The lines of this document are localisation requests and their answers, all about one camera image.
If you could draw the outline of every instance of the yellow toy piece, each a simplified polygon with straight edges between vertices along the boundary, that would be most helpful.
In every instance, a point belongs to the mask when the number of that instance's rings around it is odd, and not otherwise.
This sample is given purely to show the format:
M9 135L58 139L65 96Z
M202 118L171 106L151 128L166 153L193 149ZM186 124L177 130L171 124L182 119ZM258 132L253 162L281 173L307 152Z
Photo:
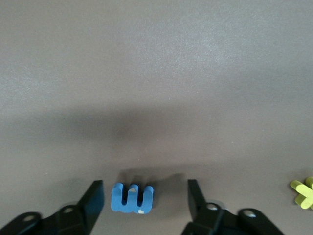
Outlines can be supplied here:
M298 180L290 183L290 186L299 193L294 201L302 209L311 208L313 210L313 177L308 177L305 180L305 184Z

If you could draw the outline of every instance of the gray table surface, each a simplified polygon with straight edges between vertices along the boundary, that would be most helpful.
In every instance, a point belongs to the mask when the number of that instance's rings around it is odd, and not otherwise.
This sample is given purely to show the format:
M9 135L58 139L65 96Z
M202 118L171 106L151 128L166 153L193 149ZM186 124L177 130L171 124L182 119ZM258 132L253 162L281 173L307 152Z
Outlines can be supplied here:
M178 235L186 180L287 235L312 234L311 0L0 1L0 227L103 179L93 235ZM111 189L155 185L147 215Z

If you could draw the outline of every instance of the blue foam block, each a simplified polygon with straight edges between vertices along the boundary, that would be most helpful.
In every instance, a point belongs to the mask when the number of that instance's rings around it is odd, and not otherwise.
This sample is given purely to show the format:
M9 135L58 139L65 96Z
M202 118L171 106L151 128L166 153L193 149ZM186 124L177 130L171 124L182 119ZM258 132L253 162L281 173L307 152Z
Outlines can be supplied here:
M142 201L138 200L138 185L130 185L127 200L123 199L123 188L124 185L122 183L117 183L112 189L112 211L123 213L135 212L138 214L147 214L151 211L154 192L153 187L145 187Z

